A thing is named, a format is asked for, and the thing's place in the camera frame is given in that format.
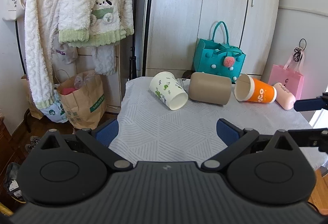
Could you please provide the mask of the white paper cup green pattern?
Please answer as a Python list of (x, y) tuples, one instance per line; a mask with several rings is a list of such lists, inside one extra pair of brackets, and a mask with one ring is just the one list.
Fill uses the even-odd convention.
[(179, 110), (188, 101), (187, 92), (170, 72), (155, 75), (149, 88), (172, 111)]

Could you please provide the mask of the pink plastic cup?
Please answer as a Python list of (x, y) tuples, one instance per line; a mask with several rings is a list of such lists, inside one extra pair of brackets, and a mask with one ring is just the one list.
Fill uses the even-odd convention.
[(277, 90), (276, 101), (284, 110), (291, 110), (296, 102), (296, 97), (280, 82), (274, 84)]

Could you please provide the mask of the orange paper cup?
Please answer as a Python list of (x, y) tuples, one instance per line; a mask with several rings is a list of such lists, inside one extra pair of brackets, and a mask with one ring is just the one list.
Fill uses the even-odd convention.
[(248, 74), (241, 74), (236, 81), (234, 95), (239, 102), (273, 103), (277, 90)]

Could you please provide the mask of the tan cylindrical cup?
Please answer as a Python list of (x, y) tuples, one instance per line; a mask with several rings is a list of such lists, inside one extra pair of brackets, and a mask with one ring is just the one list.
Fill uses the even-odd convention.
[(190, 78), (188, 95), (194, 101), (224, 106), (230, 99), (231, 89), (228, 77), (195, 72)]

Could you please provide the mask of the pink gift bag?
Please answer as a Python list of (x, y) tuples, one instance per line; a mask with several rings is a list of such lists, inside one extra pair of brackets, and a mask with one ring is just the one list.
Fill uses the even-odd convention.
[(273, 65), (269, 76), (269, 85), (274, 85), (280, 82), (284, 85), (297, 100), (301, 98), (302, 88), (304, 85), (304, 75), (301, 73), (304, 56), (296, 63), (294, 68), (289, 66), (294, 63), (292, 56), (287, 60), (285, 65)]

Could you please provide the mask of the brown paper shopping bag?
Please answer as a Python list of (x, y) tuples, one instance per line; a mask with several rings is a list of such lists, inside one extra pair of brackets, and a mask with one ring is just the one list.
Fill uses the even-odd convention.
[(99, 74), (94, 70), (79, 73), (60, 83), (57, 92), (74, 128), (94, 130), (98, 126), (107, 107)]

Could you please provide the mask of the white green plastic bag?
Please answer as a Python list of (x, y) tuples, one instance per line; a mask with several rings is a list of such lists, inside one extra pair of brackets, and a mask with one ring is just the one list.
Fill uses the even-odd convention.
[(55, 101), (52, 105), (48, 106), (46, 109), (41, 109), (41, 112), (47, 116), (52, 122), (55, 123), (66, 123), (68, 118), (63, 109), (59, 94), (56, 89), (54, 89)]

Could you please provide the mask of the white patterned tablecloth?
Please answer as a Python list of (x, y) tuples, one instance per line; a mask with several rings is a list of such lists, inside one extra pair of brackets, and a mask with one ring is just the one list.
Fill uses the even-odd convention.
[(150, 91), (151, 80), (139, 77), (126, 83), (117, 117), (118, 135), (109, 144), (112, 151), (133, 164), (138, 161), (201, 164), (226, 148), (216, 131), (220, 118), (240, 129), (254, 128), (264, 135), (273, 135), (280, 128), (311, 128), (302, 114), (285, 111), (276, 102), (238, 102), (234, 96), (225, 106), (188, 100), (184, 107), (172, 111)]

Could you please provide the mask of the shoes on floor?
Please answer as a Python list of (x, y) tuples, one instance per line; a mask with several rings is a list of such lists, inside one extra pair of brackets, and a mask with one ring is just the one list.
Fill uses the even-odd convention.
[(41, 140), (41, 138), (38, 137), (38, 136), (31, 136), (30, 137), (30, 143), (25, 145), (26, 152), (30, 153), (35, 148), (37, 143), (39, 143), (40, 140)]

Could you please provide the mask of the teal felt handbag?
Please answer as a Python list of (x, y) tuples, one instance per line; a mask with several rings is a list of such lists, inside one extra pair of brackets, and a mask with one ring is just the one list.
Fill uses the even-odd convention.
[[(226, 33), (226, 42), (216, 43), (215, 34), (220, 25)], [(229, 44), (229, 31), (224, 21), (219, 21), (210, 40), (199, 39), (196, 46), (193, 69), (195, 72), (204, 72), (216, 76), (228, 77), (232, 83), (236, 82), (241, 74), (246, 55), (236, 46)]]

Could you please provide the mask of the white fluffy robe green trim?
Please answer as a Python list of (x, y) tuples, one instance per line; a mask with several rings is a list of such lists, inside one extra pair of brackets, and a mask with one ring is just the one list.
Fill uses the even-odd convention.
[(115, 45), (134, 33), (132, 0), (26, 0), (24, 16), (27, 73), (34, 104), (55, 101), (53, 41), (92, 49), (96, 72), (116, 70)]

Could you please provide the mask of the white wardrobe cabinet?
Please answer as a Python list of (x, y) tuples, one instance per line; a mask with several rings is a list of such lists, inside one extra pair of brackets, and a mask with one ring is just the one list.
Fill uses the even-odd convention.
[(192, 69), (195, 48), (208, 40), (219, 21), (230, 44), (246, 59), (242, 72), (261, 77), (269, 55), (279, 0), (146, 0), (142, 74)]

